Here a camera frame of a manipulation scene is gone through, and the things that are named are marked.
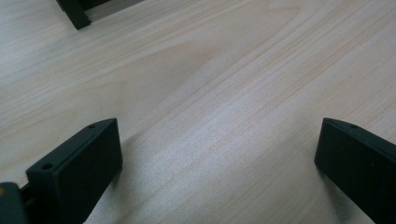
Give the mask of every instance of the black bracket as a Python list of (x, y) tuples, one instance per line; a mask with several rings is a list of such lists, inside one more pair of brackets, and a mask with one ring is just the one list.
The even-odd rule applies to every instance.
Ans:
[(361, 127), (324, 119), (317, 167), (375, 223), (396, 223), (396, 146)]
[(22, 189), (0, 184), (0, 223), (83, 223), (121, 167), (117, 120), (91, 124), (32, 165)]
[(61, 9), (67, 14), (76, 29), (81, 29), (91, 24), (85, 15), (86, 10), (97, 7), (110, 0), (56, 0)]

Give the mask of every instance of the wooden table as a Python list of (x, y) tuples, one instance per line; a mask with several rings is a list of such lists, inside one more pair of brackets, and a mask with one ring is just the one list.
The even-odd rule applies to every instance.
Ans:
[(396, 143), (396, 1), (132, 2), (0, 2), (0, 181), (114, 117), (87, 223), (372, 223), (313, 160), (324, 117)]

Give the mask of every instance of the table surface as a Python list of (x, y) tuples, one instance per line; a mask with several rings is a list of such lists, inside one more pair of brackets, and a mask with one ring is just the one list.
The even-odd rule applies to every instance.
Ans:
[(0, 2), (0, 181), (117, 118), (123, 171), (86, 223), (372, 223), (314, 156), (323, 118), (396, 143), (396, 1), (135, 2), (80, 31)]

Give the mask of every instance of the wood grain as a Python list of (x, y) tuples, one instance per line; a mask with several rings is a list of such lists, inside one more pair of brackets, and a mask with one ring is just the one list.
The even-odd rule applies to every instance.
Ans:
[(372, 223), (313, 159), (324, 117), (396, 143), (395, 1), (134, 2), (0, 2), (0, 181), (116, 117), (87, 223)]

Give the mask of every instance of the black plastic block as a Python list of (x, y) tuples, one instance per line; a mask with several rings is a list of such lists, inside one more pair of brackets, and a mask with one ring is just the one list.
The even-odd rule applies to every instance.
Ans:
[(72, 136), (26, 174), (46, 223), (83, 223), (121, 166), (117, 120), (107, 119)]
[(109, 0), (56, 0), (61, 9), (67, 14), (76, 29), (84, 28), (91, 24), (85, 12)]
[(375, 223), (396, 223), (396, 146), (354, 124), (324, 119), (317, 167)]
[(0, 183), (0, 223), (28, 224), (20, 189), (14, 183)]

